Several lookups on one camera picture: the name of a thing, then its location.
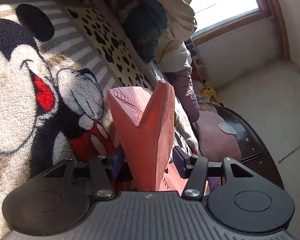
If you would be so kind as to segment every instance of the mickey mouse hand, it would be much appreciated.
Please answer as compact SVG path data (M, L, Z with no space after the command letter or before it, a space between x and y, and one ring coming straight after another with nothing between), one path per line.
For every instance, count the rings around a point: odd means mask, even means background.
M57 78L61 97L72 111L92 120L102 118L103 93L90 70L61 69Z

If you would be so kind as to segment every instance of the wooden window frame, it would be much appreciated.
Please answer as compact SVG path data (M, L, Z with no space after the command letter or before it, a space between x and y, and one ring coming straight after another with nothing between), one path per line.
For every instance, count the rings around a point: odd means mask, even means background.
M290 50L289 50L289 41L287 30L282 14L282 10L280 7L279 0L256 0L259 10L246 14L242 17L236 18L229 22L226 22L222 25L219 25L211 30L208 30L204 33L199 34L195 37L192 42L195 46L199 46L203 43L206 43L209 40L212 40L218 36L221 36L225 33L238 29L242 26L273 17L279 26L281 31L281 38L282 38L282 50L284 53L284 59L290 60Z

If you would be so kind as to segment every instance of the dark blue fabric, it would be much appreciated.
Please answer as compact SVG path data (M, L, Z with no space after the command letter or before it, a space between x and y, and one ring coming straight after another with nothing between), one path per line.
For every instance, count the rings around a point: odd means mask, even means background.
M122 25L126 36L146 64L154 58L159 36L159 29L151 17L151 11L153 10L147 5L133 8Z
M150 8L153 9L149 11L149 16L156 23L160 31L165 30L167 28L167 14L162 4L156 0L140 0L140 1L144 2Z

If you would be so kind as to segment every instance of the striped pattern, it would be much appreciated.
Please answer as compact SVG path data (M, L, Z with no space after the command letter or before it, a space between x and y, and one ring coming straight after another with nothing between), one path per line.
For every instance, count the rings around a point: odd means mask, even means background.
M159 29L158 27L151 29L144 37L140 38L137 43L147 43L153 39L158 39Z
M36 40L40 54L51 68L55 65L59 65L61 68L88 68L97 77L104 93L107 89L119 86L109 73L109 66L101 60L97 50L85 41L82 34L78 31L78 27L69 19L71 16L64 8L52 0L15 1L38 7L48 16L54 26L55 33L51 40L47 42ZM20 23L15 14L15 9L20 3L11 3L11 0L9 2L9 4L0 4L0 18Z

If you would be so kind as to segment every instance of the pink plush toy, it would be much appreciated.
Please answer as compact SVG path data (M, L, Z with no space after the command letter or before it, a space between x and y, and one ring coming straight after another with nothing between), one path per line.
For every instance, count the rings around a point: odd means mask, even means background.
M225 157L241 161L241 152L235 139L237 134L221 116L200 111L199 120L193 125L199 136L200 149L209 161L222 162Z

